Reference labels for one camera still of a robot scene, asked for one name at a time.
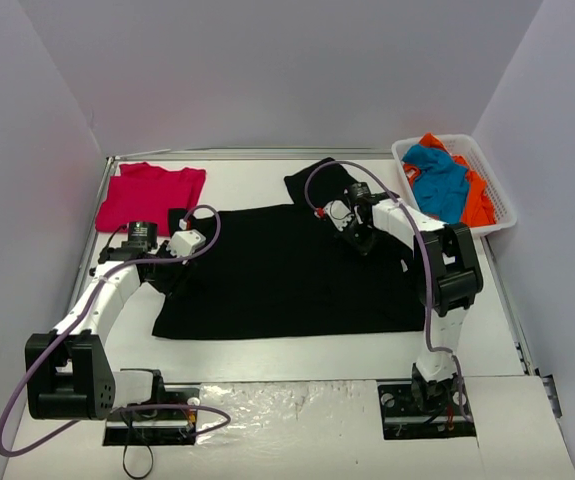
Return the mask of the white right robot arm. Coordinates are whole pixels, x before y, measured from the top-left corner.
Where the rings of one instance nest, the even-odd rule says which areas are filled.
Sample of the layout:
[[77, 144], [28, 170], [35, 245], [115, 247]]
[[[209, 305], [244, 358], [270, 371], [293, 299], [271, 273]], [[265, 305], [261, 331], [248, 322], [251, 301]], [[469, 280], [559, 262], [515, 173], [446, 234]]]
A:
[[387, 235], [412, 253], [409, 271], [425, 309], [423, 340], [412, 365], [413, 406], [432, 413], [457, 394], [463, 419], [472, 422], [456, 354], [465, 317], [483, 289], [469, 228], [433, 219], [389, 191], [373, 194], [364, 182], [346, 189], [345, 197], [322, 209], [341, 238], [366, 255]]

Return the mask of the red folded t-shirt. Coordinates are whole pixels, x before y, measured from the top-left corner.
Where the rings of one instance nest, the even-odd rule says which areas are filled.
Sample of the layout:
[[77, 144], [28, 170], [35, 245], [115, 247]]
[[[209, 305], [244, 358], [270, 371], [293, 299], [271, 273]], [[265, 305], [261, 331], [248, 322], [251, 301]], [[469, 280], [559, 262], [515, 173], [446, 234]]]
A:
[[112, 233], [120, 225], [145, 221], [155, 223], [160, 236], [169, 236], [169, 210], [196, 206], [206, 177], [204, 169], [170, 171], [146, 162], [123, 164], [109, 181], [96, 230]]

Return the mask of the orange t-shirt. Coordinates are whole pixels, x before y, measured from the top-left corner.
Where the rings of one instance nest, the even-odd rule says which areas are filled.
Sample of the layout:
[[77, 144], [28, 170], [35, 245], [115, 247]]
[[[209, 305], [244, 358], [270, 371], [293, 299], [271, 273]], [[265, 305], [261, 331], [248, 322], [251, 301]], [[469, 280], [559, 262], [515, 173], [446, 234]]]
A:
[[469, 182], [470, 189], [459, 223], [464, 223], [470, 228], [495, 224], [495, 207], [486, 193], [487, 182], [470, 167], [468, 161], [462, 155], [452, 154], [443, 142], [432, 133], [426, 133], [416, 144], [443, 150], [449, 153], [457, 164], [468, 169], [466, 179]]

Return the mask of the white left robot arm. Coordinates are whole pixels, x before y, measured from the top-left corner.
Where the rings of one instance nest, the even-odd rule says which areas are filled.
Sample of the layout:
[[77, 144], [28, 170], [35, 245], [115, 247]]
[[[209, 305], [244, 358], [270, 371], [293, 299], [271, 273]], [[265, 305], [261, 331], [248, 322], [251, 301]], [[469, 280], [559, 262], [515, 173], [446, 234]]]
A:
[[27, 397], [35, 419], [104, 420], [133, 406], [146, 418], [162, 415], [168, 393], [155, 369], [112, 369], [105, 344], [129, 298], [148, 283], [171, 294], [187, 272], [188, 256], [206, 243], [186, 228], [164, 242], [148, 222], [132, 222], [118, 247], [105, 247], [85, 292], [50, 332], [25, 346]]

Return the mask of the blue t-shirt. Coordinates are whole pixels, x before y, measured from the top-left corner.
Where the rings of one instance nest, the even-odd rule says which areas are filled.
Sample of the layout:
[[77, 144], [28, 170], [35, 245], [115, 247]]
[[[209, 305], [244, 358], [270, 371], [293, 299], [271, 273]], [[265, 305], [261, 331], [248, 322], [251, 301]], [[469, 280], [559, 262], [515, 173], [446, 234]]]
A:
[[449, 224], [459, 223], [470, 189], [468, 169], [449, 153], [420, 144], [412, 146], [402, 162], [419, 210]]

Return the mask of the white plastic basket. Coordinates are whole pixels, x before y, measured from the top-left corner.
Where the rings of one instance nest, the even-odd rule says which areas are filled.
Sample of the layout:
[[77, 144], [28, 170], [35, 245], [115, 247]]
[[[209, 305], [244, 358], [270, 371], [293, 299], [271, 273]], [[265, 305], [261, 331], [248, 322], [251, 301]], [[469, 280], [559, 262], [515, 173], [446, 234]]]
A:
[[[419, 210], [419, 208], [404, 173], [402, 159], [406, 152], [414, 144], [418, 143], [422, 137], [398, 140], [392, 145], [392, 155], [395, 166], [403, 179], [403, 186], [408, 191], [410, 203], [417, 210]], [[507, 195], [476, 141], [472, 137], [463, 134], [438, 135], [436, 137], [443, 142], [452, 154], [462, 155], [468, 161], [470, 167], [487, 182], [486, 193], [495, 207], [496, 223], [484, 227], [469, 227], [472, 232], [478, 236], [485, 236], [489, 233], [513, 226], [516, 223], [516, 214], [511, 208]]]

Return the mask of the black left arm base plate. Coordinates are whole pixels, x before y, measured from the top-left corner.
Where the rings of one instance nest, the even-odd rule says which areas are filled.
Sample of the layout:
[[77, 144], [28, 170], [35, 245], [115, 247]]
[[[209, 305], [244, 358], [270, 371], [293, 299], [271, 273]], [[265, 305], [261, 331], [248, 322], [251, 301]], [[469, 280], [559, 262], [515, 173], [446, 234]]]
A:
[[[198, 384], [167, 384], [153, 404], [189, 405], [200, 403]], [[196, 410], [153, 409], [113, 412], [106, 420], [102, 445], [192, 446], [196, 443]]]

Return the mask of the black t-shirt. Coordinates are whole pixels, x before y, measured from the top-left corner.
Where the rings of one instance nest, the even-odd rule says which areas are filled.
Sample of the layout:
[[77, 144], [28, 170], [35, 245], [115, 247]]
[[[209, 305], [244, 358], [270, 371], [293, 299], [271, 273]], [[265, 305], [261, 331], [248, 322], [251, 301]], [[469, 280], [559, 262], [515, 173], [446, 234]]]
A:
[[284, 179], [286, 205], [223, 211], [194, 227], [216, 243], [185, 266], [152, 334], [172, 340], [241, 340], [420, 331], [410, 250], [378, 238], [362, 256], [313, 214], [355, 183], [330, 158]]

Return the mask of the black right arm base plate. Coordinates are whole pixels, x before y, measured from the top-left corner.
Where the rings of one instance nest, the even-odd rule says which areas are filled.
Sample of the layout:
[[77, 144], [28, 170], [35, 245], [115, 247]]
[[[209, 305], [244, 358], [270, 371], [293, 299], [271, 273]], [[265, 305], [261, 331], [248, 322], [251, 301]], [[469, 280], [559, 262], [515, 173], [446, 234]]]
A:
[[420, 406], [410, 380], [377, 383], [383, 438], [387, 441], [474, 438], [476, 427], [460, 410], [471, 414], [466, 396], [457, 388], [439, 387], [438, 397]]

